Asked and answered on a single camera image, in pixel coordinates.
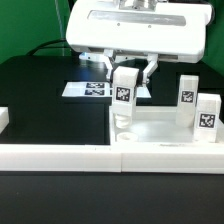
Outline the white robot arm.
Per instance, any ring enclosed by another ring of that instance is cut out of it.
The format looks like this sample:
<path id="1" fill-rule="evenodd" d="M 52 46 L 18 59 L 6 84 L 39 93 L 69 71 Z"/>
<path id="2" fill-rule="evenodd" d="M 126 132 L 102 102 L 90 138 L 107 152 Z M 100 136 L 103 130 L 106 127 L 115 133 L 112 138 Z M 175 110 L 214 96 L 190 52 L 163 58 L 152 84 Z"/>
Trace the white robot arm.
<path id="1" fill-rule="evenodd" d="M 212 16 L 211 4 L 188 0 L 77 0 L 66 40 L 76 52 L 104 54 L 109 74 L 118 55 L 146 59 L 146 84 L 160 61 L 201 60 Z"/>

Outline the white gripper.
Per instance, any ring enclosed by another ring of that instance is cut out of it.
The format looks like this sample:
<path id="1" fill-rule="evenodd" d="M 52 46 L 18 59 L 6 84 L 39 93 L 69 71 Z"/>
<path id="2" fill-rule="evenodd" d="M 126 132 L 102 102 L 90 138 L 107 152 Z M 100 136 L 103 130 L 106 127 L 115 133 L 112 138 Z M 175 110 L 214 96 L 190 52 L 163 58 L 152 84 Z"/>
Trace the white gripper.
<path id="1" fill-rule="evenodd" d="M 137 84 L 146 86 L 163 61 L 196 63 L 204 55 L 210 4 L 159 0 L 150 9 L 142 0 L 77 0 L 66 39 L 77 52 L 103 52 L 112 80 L 116 53 L 147 57 Z"/>

